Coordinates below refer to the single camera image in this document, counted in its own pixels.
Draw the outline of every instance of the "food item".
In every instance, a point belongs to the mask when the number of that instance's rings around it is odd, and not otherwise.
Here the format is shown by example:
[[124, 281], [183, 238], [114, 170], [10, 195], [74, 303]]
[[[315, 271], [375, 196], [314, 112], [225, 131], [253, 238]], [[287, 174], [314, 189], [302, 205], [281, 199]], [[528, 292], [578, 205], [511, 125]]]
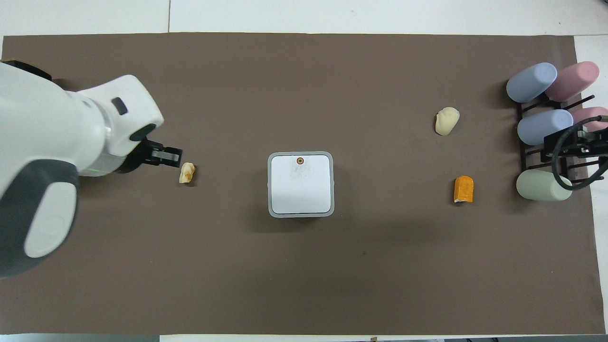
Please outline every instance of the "food item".
[[437, 120], [435, 121], [435, 131], [443, 136], [450, 134], [458, 119], [460, 113], [456, 108], [446, 107], [437, 113]]
[[191, 162], [185, 162], [184, 165], [182, 165], [182, 172], [179, 174], [179, 182], [189, 183], [192, 180], [194, 170], [196, 170], [194, 164], [192, 164]]
[[473, 202], [473, 178], [460, 176], [454, 182], [454, 203]]

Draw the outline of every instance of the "black button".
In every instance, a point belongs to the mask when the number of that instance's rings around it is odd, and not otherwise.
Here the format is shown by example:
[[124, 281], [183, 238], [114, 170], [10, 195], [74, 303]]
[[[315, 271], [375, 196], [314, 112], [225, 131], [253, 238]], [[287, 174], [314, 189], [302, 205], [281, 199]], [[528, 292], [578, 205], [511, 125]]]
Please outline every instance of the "black button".
[[140, 128], [137, 132], [131, 134], [129, 137], [130, 141], [142, 141], [146, 135], [152, 132], [156, 128], [155, 124], [148, 124], [142, 128]]
[[125, 106], [125, 103], [122, 102], [122, 99], [119, 97], [115, 97], [112, 100], [112, 104], [116, 107], [119, 115], [124, 115], [129, 112]]

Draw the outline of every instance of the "white floor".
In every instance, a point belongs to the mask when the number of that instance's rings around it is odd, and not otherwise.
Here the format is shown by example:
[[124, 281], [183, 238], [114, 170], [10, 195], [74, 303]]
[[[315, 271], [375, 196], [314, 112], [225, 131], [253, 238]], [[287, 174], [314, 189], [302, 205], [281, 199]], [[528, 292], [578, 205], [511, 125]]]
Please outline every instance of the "white floor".
[[[608, 107], [608, 4], [603, 0], [0, 0], [7, 35], [162, 32], [574, 35], [579, 61], [602, 74], [583, 96]], [[592, 185], [608, 321], [608, 181]], [[173, 335], [163, 342], [353, 341], [373, 336]], [[447, 337], [382, 336], [379, 340]]]

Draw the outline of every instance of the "white box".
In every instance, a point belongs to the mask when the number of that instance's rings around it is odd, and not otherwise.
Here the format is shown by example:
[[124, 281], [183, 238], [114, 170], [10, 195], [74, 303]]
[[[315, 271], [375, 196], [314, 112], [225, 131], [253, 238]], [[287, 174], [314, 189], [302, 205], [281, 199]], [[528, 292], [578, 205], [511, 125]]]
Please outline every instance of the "white box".
[[268, 157], [268, 212], [273, 217], [324, 217], [334, 212], [331, 154], [277, 152]]

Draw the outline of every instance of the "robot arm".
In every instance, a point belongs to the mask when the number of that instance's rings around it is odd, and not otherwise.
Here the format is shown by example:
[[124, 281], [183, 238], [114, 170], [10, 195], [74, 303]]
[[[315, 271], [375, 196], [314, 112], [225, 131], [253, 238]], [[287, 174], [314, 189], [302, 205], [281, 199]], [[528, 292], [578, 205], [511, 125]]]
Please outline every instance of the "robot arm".
[[34, 67], [10, 64], [0, 63], [0, 277], [63, 243], [79, 175], [179, 167], [182, 154], [147, 139], [164, 119], [135, 76], [70, 92]]

